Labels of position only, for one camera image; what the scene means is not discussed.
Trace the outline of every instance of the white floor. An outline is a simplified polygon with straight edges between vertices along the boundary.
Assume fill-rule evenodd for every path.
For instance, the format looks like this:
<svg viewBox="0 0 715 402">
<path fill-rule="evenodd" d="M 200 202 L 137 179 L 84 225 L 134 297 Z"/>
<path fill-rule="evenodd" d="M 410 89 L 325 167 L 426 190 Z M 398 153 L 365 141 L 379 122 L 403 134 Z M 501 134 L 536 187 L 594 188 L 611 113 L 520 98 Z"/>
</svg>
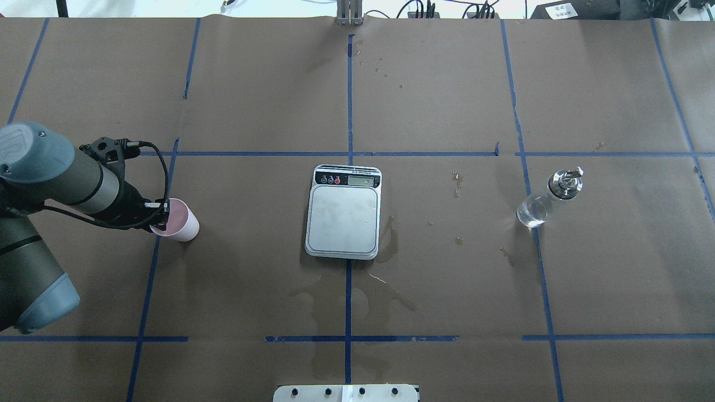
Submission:
<svg viewBox="0 0 715 402">
<path fill-rule="evenodd" d="M 552 0 L 529 0 L 529 15 L 537 5 L 549 2 Z M 363 11 L 378 9 L 394 18 L 404 3 L 403 0 L 364 0 Z M 435 3 L 441 18 L 460 18 L 468 6 L 448 0 L 436 0 Z M 307 17 L 334 16 L 337 11 L 335 1 L 331 0 L 236 0 L 225 10 L 222 10 L 222 4 L 222 0 L 67 0 L 67 10 L 70 17 L 200 17 L 210 14 Z M 413 2 L 406 10 L 414 11 L 416 4 Z M 500 0 L 494 9 L 503 19 L 524 18 L 523 0 Z M 57 16 L 57 7 L 54 0 L 5 0 L 0 1 L 0 14 L 23 17 Z"/>
</svg>

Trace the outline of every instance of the blue joint cap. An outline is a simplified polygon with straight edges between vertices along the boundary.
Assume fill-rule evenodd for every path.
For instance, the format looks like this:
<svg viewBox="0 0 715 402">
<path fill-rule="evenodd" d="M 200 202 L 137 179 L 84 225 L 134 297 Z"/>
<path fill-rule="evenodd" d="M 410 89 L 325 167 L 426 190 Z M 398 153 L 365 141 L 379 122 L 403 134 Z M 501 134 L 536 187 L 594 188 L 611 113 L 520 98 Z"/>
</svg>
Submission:
<svg viewBox="0 0 715 402">
<path fill-rule="evenodd" d="M 35 122 L 0 129 L 0 177 L 10 183 L 52 180 L 74 162 L 72 143 Z"/>
<path fill-rule="evenodd" d="M 20 315 L 14 327 L 27 335 L 62 318 L 79 305 L 79 295 L 66 273 L 55 280 Z"/>
</svg>

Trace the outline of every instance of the cup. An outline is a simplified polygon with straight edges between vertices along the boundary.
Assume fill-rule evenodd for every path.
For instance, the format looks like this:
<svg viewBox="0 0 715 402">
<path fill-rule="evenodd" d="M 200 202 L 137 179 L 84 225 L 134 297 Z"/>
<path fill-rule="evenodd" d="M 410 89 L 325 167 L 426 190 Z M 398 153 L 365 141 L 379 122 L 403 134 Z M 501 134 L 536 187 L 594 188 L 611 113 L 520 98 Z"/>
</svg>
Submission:
<svg viewBox="0 0 715 402">
<path fill-rule="evenodd" d="M 193 240 L 199 233 L 199 221 L 185 202 L 178 198 L 169 198 L 169 220 L 167 229 L 149 226 L 156 235 L 178 242 Z"/>
</svg>

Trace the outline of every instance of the white label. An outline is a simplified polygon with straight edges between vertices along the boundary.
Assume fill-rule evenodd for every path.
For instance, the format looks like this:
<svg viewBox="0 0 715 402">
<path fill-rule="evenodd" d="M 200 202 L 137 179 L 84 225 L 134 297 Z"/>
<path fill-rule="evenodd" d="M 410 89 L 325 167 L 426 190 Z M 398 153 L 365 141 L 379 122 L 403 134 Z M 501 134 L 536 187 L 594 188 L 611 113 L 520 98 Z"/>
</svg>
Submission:
<svg viewBox="0 0 715 402">
<path fill-rule="evenodd" d="M 572 16 L 578 16 L 571 3 L 557 4 L 555 6 L 546 7 L 546 12 L 551 19 L 566 19 L 571 18 Z"/>
</svg>

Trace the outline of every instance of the kitchen scale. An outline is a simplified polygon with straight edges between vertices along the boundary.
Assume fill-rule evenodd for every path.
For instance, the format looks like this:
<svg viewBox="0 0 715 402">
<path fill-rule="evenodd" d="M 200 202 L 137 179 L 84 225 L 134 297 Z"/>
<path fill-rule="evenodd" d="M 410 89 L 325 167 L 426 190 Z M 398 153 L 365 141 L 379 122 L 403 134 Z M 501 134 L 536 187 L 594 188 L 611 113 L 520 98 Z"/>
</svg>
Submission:
<svg viewBox="0 0 715 402">
<path fill-rule="evenodd" d="M 372 260 L 378 254 L 383 174 L 374 167 L 318 165 L 308 203 L 305 252 Z"/>
</svg>

